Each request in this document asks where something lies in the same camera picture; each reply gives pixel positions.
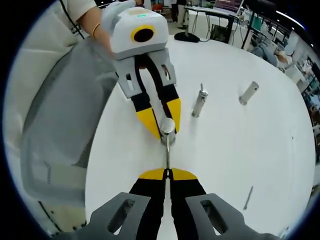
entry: white round table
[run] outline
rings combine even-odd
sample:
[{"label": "white round table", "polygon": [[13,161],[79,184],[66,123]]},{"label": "white round table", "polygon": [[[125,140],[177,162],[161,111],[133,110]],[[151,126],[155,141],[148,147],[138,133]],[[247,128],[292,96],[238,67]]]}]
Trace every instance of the white round table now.
[{"label": "white round table", "polygon": [[[249,227],[278,235],[304,212],[315,170],[312,125],[297,86],[263,59],[225,43],[189,43],[170,36],[167,47],[182,102],[171,167],[195,174],[207,193],[242,212]],[[154,83],[147,70],[141,75],[160,121],[164,114]],[[259,90],[243,106],[238,97],[252,81]],[[200,83],[209,95],[194,118]],[[87,220],[118,193],[128,193],[140,174],[165,166],[165,147],[138,120],[132,101],[117,85],[90,153]],[[158,239],[173,240],[177,235],[166,190]]]}]

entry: bracelet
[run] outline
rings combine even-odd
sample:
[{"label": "bracelet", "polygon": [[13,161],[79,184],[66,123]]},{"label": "bracelet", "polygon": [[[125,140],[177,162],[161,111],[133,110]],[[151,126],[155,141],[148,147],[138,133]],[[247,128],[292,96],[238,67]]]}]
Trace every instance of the bracelet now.
[{"label": "bracelet", "polygon": [[100,26],[100,22],[99,22],[97,25],[95,25],[95,27],[93,28],[92,37],[93,37],[94,40],[96,40],[95,32],[96,32],[96,30],[97,30],[97,28],[98,28],[99,26]]}]

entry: computer monitor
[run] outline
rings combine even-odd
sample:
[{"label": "computer monitor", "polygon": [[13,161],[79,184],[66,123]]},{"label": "computer monitor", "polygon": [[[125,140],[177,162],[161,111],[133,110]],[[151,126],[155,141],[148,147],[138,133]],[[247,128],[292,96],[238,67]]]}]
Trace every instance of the computer monitor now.
[{"label": "computer monitor", "polygon": [[244,0],[216,0],[213,9],[231,14],[238,15]]}]

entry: metal pin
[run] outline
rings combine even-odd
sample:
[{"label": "metal pin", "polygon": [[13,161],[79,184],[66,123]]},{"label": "metal pin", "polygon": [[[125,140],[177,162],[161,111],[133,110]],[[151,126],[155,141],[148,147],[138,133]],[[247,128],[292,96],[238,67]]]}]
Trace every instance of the metal pin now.
[{"label": "metal pin", "polygon": [[253,81],[248,89],[244,92],[242,96],[239,97],[239,102],[242,105],[247,105],[249,99],[255,94],[255,92],[259,89],[258,83]]},{"label": "metal pin", "polygon": [[170,147],[175,144],[176,141],[176,124],[172,118],[164,118],[161,121],[161,143],[166,146],[166,169],[170,168]]},{"label": "metal pin", "polygon": [[251,187],[250,189],[250,192],[249,192],[249,195],[248,195],[248,198],[246,199],[246,202],[245,202],[245,205],[243,207],[243,210],[247,210],[248,208],[248,203],[249,203],[249,200],[250,200],[250,197],[251,197],[251,194],[252,194],[252,191],[254,190],[254,186]]},{"label": "metal pin", "polygon": [[206,98],[208,96],[208,92],[204,90],[204,85],[201,83],[200,85],[201,89],[199,91],[198,97],[196,99],[196,102],[194,104],[193,110],[191,111],[191,115],[194,118],[197,118],[200,116],[202,107],[204,106],[206,102]]},{"label": "metal pin", "polygon": [[169,137],[169,145],[173,146],[176,142],[176,124],[172,118],[164,118],[161,121],[160,132],[161,132],[161,143],[167,145],[167,137]]}]

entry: wrist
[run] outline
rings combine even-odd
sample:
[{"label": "wrist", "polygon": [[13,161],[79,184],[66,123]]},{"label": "wrist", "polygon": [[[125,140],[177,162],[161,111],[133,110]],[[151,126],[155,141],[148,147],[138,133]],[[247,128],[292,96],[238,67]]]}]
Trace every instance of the wrist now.
[{"label": "wrist", "polygon": [[107,52],[109,53],[109,55],[113,58],[114,57],[114,53],[111,50],[111,46],[110,46],[110,37],[109,34],[107,33],[107,31],[105,31],[101,25],[99,25],[94,33],[94,39],[99,42],[100,44],[102,44],[104,46],[104,48],[107,50]]}]

